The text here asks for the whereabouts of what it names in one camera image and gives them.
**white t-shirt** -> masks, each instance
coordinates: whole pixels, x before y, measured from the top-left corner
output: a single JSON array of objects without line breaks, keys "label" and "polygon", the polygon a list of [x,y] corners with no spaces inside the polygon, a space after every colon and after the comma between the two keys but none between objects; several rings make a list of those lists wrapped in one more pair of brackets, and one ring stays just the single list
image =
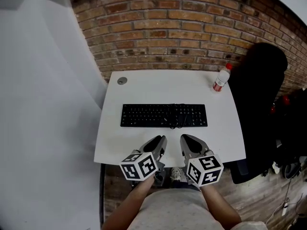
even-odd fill
[{"label": "white t-shirt", "polygon": [[[201,192],[166,189],[149,195],[129,230],[224,230],[208,211]],[[267,230],[263,222],[242,222],[232,230]]]}]

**person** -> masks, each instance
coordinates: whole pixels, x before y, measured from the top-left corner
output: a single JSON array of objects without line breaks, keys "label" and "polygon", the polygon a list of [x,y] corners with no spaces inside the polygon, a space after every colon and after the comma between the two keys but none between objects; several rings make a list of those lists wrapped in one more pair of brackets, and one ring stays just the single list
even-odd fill
[{"label": "person", "polygon": [[267,230],[263,222],[242,222],[213,185],[188,185],[179,168],[171,170],[171,179],[176,188],[148,197],[154,175],[139,183],[102,230]]}]

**white cube with black markers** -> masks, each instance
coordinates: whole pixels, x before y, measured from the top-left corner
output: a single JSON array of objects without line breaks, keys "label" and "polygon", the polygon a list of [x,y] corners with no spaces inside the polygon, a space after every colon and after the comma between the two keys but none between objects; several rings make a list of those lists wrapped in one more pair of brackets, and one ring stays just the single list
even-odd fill
[{"label": "white cube with black markers", "polygon": [[130,154],[119,165],[129,181],[144,181],[158,170],[151,152]]},{"label": "white cube with black markers", "polygon": [[198,186],[216,183],[220,180],[224,166],[220,158],[214,154],[190,159],[187,175]]}]

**person's arm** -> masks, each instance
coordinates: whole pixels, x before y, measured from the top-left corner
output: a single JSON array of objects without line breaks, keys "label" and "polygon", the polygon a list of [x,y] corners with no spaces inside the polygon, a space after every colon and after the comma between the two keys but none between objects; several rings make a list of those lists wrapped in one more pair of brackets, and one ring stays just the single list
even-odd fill
[{"label": "person's arm", "polygon": [[121,205],[108,217],[102,230],[126,230],[136,215],[154,183],[154,174],[134,188]]},{"label": "person's arm", "polygon": [[225,230],[229,230],[241,222],[241,217],[236,210],[227,203],[212,185],[202,186],[201,192],[207,202],[210,213]]}]

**desk surface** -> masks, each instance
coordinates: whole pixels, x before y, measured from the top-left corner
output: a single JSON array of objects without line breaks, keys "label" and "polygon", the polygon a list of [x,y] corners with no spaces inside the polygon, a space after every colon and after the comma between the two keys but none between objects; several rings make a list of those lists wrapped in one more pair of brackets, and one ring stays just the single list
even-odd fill
[{"label": "desk surface", "polygon": [[[212,89],[217,72],[192,70],[133,70],[113,72],[106,92],[94,161],[118,165],[132,150],[157,135],[167,147],[161,162],[183,167],[180,136],[190,134],[205,141],[222,162],[245,159],[241,125],[229,85]],[[120,77],[127,83],[117,84]],[[123,104],[205,104],[208,127],[120,127]]]}]

